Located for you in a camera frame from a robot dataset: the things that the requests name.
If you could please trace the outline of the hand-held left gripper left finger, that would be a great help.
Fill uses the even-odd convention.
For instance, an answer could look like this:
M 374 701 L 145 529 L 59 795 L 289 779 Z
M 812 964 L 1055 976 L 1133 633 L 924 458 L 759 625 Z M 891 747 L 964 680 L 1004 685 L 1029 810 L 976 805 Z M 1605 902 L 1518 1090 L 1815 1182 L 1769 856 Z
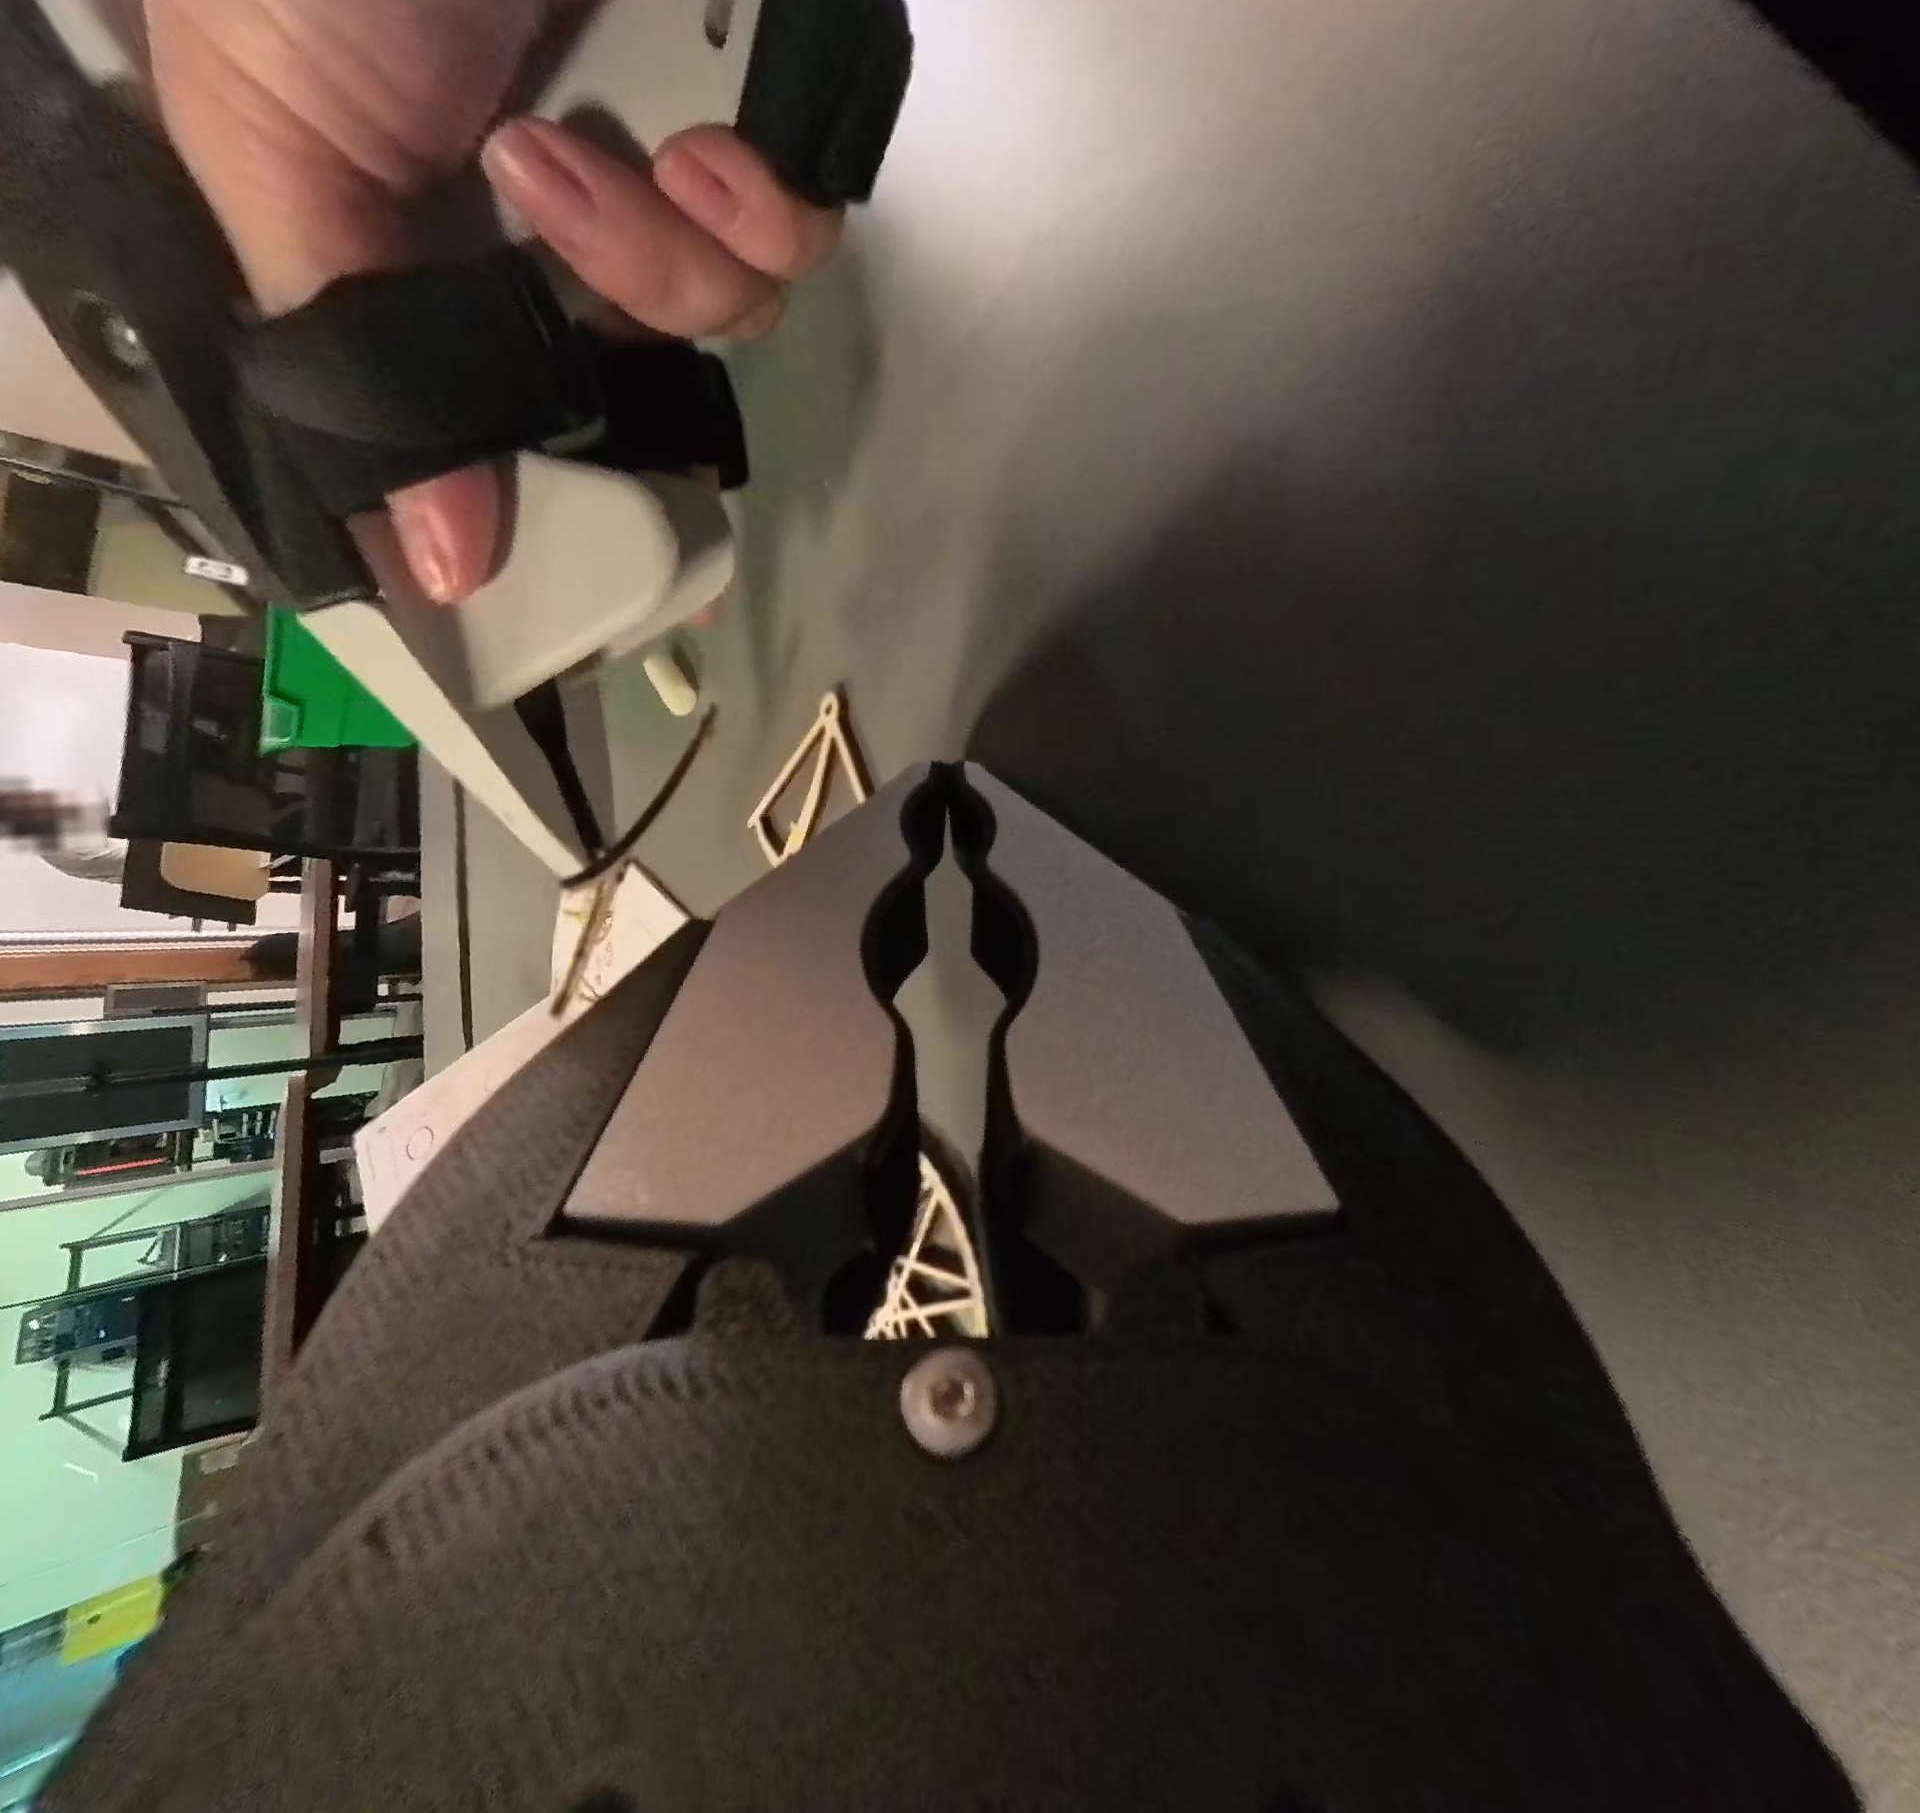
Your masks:
M 919 763 L 709 926 L 564 1219 L 903 1230 L 919 1106 L 903 984 L 928 958 L 947 776 Z

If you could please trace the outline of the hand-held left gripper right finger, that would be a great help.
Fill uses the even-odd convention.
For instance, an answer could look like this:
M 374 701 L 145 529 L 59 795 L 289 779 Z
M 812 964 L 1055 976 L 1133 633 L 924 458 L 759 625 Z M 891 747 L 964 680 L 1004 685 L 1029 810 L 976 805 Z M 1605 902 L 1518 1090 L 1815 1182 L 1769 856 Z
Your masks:
M 1180 913 L 1135 874 L 965 763 L 997 881 L 1020 912 L 1002 1043 L 1027 1143 L 1172 1229 L 1275 1229 L 1338 1200 Z

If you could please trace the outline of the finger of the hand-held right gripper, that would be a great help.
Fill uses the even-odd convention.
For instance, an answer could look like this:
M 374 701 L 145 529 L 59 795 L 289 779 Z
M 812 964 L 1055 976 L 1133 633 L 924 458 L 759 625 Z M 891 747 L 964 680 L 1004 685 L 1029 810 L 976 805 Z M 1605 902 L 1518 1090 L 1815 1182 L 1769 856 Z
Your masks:
M 597 832 L 586 824 L 586 803 L 568 803 L 562 783 L 562 776 L 577 776 L 564 723 L 540 738 L 517 696 L 486 704 L 471 685 L 455 623 L 407 635 L 386 605 L 350 599 L 303 613 L 302 625 L 547 874 L 571 881 L 592 862 Z

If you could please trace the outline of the wooden fork frame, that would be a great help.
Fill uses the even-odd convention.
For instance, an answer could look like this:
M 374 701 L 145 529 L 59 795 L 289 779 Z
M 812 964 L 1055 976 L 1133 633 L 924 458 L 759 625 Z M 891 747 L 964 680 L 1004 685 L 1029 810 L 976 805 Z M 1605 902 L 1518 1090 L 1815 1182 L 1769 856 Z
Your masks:
M 680 752 L 680 758 L 664 776 L 659 791 L 641 806 L 630 827 L 625 827 L 613 842 L 597 849 L 586 865 L 560 879 L 560 889 L 564 893 L 596 887 L 630 862 L 630 858 L 638 852 L 640 842 L 647 838 L 647 834 L 686 787 L 691 768 L 699 764 L 705 747 L 712 738 L 717 722 L 720 708 L 714 704 L 707 704 L 701 710 L 699 722 L 693 723 L 693 732 Z

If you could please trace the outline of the wooden spoked wheel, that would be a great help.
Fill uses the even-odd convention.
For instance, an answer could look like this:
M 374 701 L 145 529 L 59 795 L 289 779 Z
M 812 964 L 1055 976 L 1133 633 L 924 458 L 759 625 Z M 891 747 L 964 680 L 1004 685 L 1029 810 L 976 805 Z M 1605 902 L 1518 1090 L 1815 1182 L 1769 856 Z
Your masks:
M 988 1301 L 965 1209 L 933 1154 L 922 1151 L 917 1167 L 913 1222 L 863 1339 L 985 1339 Z

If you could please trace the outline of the person's right hand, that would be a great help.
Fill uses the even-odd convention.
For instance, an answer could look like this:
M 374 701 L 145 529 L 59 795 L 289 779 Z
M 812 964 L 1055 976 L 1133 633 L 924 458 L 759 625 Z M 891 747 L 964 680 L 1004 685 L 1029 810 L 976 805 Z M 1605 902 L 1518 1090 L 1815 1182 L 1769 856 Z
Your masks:
M 542 57 L 601 0 L 142 0 L 158 105 L 264 314 L 520 222 L 613 330 L 742 339 L 842 216 L 724 126 L 647 162 L 530 118 Z

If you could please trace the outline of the green box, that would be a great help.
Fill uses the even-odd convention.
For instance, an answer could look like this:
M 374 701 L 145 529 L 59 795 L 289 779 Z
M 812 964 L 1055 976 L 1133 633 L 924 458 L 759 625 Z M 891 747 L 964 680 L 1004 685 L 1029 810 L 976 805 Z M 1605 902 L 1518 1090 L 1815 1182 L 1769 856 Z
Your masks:
M 258 738 L 262 755 L 416 747 L 416 736 L 341 667 L 295 613 L 268 608 Z

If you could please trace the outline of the white instruction booklet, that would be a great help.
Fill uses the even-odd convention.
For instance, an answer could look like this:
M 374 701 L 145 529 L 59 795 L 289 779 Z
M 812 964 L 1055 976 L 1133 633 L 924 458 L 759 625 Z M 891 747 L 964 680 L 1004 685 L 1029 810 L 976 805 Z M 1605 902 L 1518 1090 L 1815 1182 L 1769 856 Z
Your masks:
M 687 922 L 636 862 L 621 865 L 593 889 L 564 893 L 545 999 L 356 1135 L 354 1167 L 365 1230 L 380 1230 L 458 1130 Z

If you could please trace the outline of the wooden triangular frame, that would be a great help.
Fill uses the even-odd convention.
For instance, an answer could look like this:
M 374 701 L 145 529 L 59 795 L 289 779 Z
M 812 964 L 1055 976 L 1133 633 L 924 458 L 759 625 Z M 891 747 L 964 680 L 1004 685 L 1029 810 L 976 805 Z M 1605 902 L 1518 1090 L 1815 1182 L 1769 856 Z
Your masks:
M 749 817 L 770 868 L 784 865 L 826 824 L 832 797 L 858 806 L 871 798 L 867 764 L 845 687 L 832 685 Z

